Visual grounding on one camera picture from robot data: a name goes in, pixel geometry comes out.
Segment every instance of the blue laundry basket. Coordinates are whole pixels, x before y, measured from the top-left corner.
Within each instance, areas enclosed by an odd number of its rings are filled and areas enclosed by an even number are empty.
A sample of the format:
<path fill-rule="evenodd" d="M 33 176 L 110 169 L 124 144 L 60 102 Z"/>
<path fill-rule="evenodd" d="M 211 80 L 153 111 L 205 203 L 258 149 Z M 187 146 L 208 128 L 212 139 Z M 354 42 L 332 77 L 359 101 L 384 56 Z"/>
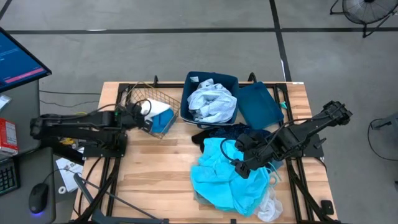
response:
<path fill-rule="evenodd" d="M 234 124 L 236 120 L 236 115 L 238 113 L 238 104 L 236 105 L 232 118 L 225 123 L 198 122 L 193 119 L 192 114 L 189 112 L 188 97 L 195 90 L 198 89 L 199 83 L 206 81 L 209 78 L 213 79 L 214 84 L 218 83 L 222 84 L 227 90 L 231 92 L 232 96 L 238 98 L 239 81 L 236 77 L 233 77 L 231 75 L 214 73 L 214 72 L 189 72 L 187 78 L 185 79 L 184 89 L 182 91 L 181 118 L 188 123 L 197 124 L 197 126 L 202 129 L 215 127 L 215 126 L 229 126 Z"/>

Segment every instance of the metal wire basket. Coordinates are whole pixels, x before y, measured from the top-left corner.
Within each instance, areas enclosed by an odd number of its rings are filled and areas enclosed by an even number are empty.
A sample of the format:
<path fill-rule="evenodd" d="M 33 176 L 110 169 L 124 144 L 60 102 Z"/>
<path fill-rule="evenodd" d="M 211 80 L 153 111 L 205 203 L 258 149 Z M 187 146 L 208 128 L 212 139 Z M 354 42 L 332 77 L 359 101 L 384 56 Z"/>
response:
<path fill-rule="evenodd" d="M 162 93 L 161 91 L 157 90 L 156 88 L 144 83 L 144 82 L 137 82 L 133 88 L 127 92 L 126 94 L 122 95 L 123 98 L 130 98 L 130 100 L 122 100 L 122 102 L 129 102 L 129 103 L 137 103 L 140 100 L 146 100 L 148 98 L 152 100 L 156 100 L 159 102 L 166 103 L 170 105 L 170 109 L 173 111 L 173 117 L 172 119 L 167 123 L 166 127 L 163 129 L 161 133 L 153 133 L 152 131 L 149 131 L 148 133 L 158 139 L 162 139 L 167 131 L 171 128 L 171 126 L 174 124 L 175 120 L 179 116 L 180 112 L 180 107 L 181 103 L 166 95 L 165 93 Z"/>

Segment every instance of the computer monitor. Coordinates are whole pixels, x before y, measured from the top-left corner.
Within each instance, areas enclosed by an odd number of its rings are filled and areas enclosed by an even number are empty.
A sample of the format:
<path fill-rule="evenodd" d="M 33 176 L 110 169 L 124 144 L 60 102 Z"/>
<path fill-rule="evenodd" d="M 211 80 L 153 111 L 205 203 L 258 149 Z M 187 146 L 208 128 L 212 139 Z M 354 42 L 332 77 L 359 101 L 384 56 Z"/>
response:
<path fill-rule="evenodd" d="M 0 92 L 51 74 L 49 68 L 0 27 Z"/>

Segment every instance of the wooden tabletop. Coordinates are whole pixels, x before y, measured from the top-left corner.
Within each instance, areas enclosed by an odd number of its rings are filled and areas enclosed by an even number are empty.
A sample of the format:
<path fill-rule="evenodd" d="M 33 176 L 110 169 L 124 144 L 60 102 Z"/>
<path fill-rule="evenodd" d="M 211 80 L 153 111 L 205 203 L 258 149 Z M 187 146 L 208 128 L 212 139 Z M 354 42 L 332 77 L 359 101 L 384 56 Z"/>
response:
<path fill-rule="evenodd" d="M 302 83 L 286 83 L 289 100 L 292 107 L 294 119 L 309 118 L 312 116 L 308 103 L 305 86 Z M 119 82 L 104 83 L 101 99 L 98 107 L 115 103 Z M 159 91 L 181 101 L 181 88 L 159 88 Z M 236 122 L 244 122 L 238 113 Z M 277 125 L 268 127 L 269 131 L 276 130 Z M 132 129 L 127 132 L 128 146 L 126 155 L 121 160 L 119 170 L 118 186 L 116 195 L 127 202 L 145 210 L 157 218 L 169 218 L 171 223 L 229 223 L 232 218 L 238 223 L 263 223 L 257 216 L 243 217 L 236 212 L 222 212 L 213 206 L 201 205 L 194 200 L 193 189 L 190 181 L 191 166 L 197 163 L 201 156 L 199 146 L 191 141 L 191 136 L 201 132 L 195 125 L 185 123 L 181 118 L 170 128 L 162 140 L 145 133 L 142 130 Z M 96 158 L 85 161 L 83 176 L 86 177 Z M 99 185 L 103 169 L 101 159 L 93 169 L 89 181 Z M 321 200 L 331 200 L 330 187 L 325 168 L 313 158 L 303 158 L 304 170 L 307 178 L 308 189 L 315 201 L 320 204 Z M 295 223 L 292 195 L 290 193 L 289 178 L 286 166 L 278 169 L 282 181 L 275 187 L 276 197 L 282 202 L 283 213 L 275 223 Z M 97 190 L 88 187 L 94 196 Z M 300 200 L 302 218 L 307 219 L 304 200 L 297 189 Z M 78 196 L 75 200 L 75 208 L 78 208 Z M 105 196 L 102 211 L 108 198 Z M 84 199 L 82 211 L 88 206 Z M 127 205 L 115 200 L 113 208 L 114 217 L 136 217 L 146 218 L 145 215 L 135 211 Z M 331 216 L 337 219 L 336 213 Z"/>

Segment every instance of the white cloth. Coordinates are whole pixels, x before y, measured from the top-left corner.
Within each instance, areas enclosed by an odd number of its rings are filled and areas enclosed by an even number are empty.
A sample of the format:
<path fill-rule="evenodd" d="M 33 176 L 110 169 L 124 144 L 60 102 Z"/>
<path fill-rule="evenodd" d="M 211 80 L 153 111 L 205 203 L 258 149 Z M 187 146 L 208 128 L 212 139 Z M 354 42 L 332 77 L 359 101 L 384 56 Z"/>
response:
<path fill-rule="evenodd" d="M 275 197 L 275 190 L 268 186 L 268 190 L 260 205 L 254 210 L 254 214 L 264 222 L 272 222 L 279 218 L 283 210 L 282 203 Z"/>
<path fill-rule="evenodd" d="M 232 118 L 236 102 L 231 92 L 211 78 L 201 82 L 188 97 L 188 109 L 195 121 L 225 123 Z"/>
<path fill-rule="evenodd" d="M 151 117 L 161 114 L 170 108 L 170 105 L 168 105 L 166 103 L 159 102 L 159 101 L 153 100 L 151 98 L 148 98 L 147 100 L 150 101 L 150 104 L 148 101 L 144 101 L 141 105 L 141 114 L 142 115 L 147 114 L 148 111 L 150 110 L 149 114 L 147 116 L 145 116 L 145 120 L 151 120 Z"/>

